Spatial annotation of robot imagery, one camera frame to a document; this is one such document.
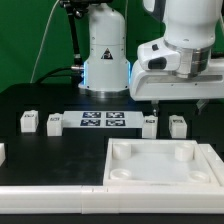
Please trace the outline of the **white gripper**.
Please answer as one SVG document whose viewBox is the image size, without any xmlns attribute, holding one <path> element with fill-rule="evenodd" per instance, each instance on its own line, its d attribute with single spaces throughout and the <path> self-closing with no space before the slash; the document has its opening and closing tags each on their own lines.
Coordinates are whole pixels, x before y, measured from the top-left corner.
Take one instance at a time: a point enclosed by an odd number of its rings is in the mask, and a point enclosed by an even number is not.
<svg viewBox="0 0 224 224">
<path fill-rule="evenodd" d="M 210 60 L 205 71 L 194 78 L 179 78 L 164 71 L 144 71 L 134 63 L 130 95 L 135 101 L 151 101 L 154 116 L 159 115 L 158 100 L 200 99 L 196 103 L 200 115 L 208 99 L 224 98 L 224 60 Z"/>
</svg>

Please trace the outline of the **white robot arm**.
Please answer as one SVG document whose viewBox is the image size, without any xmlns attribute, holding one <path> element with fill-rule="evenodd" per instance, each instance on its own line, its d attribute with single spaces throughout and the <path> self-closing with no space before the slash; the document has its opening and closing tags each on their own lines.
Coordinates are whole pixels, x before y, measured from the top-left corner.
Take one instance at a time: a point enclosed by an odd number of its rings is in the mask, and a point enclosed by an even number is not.
<svg viewBox="0 0 224 224">
<path fill-rule="evenodd" d="M 89 8 L 90 55 L 84 62 L 82 92 L 135 101 L 205 101 L 224 98 L 224 59 L 213 59 L 215 27 L 223 0 L 143 0 L 144 9 L 165 24 L 162 37 L 125 57 L 125 21 L 107 4 Z"/>
</svg>

